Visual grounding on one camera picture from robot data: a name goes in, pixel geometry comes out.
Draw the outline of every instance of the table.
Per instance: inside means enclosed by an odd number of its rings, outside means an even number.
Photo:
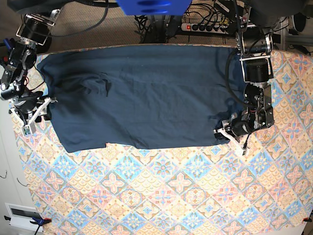
[[[313,209],[313,58],[274,51],[272,62],[275,125],[251,135],[241,157],[231,143],[69,154],[50,122],[24,137],[13,118],[35,207],[52,218],[45,234],[249,235],[302,224]],[[29,78],[41,80],[35,70]]]

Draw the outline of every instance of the metal bracket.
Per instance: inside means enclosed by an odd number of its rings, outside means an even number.
[[[46,37],[43,42],[36,42],[32,39],[22,37],[22,32],[25,28],[25,25],[26,25],[28,20],[33,20],[36,23],[41,23],[41,24],[46,25],[48,28],[50,28],[49,31],[51,31],[51,28],[55,25],[55,22],[59,16],[60,12],[61,12],[61,9],[55,9],[51,12],[50,16],[44,16],[42,14],[26,14],[25,15],[26,20],[19,27],[18,31],[16,32],[16,36],[20,37],[22,41],[26,42],[27,44],[30,44],[32,47],[33,47],[32,44],[43,46],[45,44],[45,42],[47,41],[48,37]]]
[[[221,133],[223,136],[228,138],[234,145],[236,145],[235,153],[237,156],[243,156],[244,154],[246,154],[246,150],[240,145],[240,143],[238,143],[238,141],[234,137],[228,134],[224,128],[218,129],[217,132]]]
[[[36,110],[31,119],[27,122],[27,125],[22,127],[23,134],[33,135],[36,132],[35,120],[39,116],[43,116],[47,114],[47,106],[50,103],[57,102],[55,98],[46,97],[44,103]]]

